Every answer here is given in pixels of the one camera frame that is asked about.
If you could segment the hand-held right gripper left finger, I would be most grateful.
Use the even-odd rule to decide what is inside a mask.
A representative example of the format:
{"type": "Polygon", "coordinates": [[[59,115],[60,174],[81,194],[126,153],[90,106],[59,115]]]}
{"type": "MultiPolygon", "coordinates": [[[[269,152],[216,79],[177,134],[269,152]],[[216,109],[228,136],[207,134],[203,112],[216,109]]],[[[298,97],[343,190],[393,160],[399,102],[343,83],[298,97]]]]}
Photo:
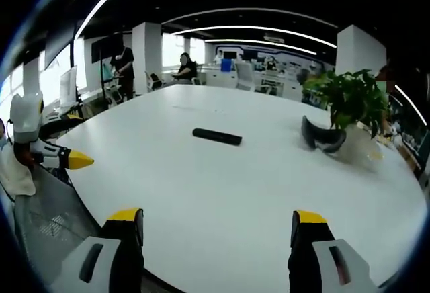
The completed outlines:
{"type": "Polygon", "coordinates": [[[140,292],[144,269],[143,209],[111,215],[61,264],[51,292],[140,292]]]}

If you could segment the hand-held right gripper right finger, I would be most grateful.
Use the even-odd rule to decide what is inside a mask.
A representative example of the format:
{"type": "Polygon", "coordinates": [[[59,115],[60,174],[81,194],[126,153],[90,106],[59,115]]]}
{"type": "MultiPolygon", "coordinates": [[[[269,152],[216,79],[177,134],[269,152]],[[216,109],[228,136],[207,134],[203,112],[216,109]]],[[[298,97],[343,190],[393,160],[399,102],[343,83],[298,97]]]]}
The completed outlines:
{"type": "Polygon", "coordinates": [[[290,292],[378,291],[368,263],[317,213],[293,211],[290,249],[290,292]]]}

